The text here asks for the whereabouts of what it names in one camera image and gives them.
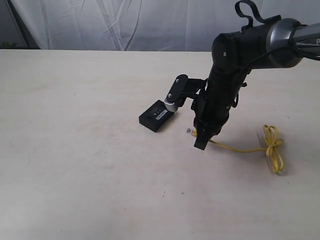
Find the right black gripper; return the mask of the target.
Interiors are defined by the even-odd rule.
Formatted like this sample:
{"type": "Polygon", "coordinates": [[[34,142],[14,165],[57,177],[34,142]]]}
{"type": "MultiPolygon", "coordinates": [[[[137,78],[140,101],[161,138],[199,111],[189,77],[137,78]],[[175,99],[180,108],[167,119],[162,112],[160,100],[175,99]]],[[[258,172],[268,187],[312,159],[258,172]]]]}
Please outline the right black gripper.
{"type": "Polygon", "coordinates": [[[229,119],[229,110],[226,106],[214,104],[204,94],[193,100],[191,109],[195,113],[193,126],[197,133],[194,147],[204,150],[209,140],[220,133],[229,119]]]}

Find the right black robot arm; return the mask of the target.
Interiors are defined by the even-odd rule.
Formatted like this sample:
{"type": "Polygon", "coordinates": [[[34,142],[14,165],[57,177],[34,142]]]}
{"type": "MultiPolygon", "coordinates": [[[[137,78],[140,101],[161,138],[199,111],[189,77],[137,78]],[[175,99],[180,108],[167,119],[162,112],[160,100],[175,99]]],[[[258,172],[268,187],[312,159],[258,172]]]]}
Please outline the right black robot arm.
{"type": "Polygon", "coordinates": [[[211,48],[213,65],[206,87],[191,106],[197,132],[194,147],[204,150],[220,133],[252,70],[292,68],[303,58],[318,61],[319,39],[318,23],[304,25],[293,18],[218,35],[211,48]]]}

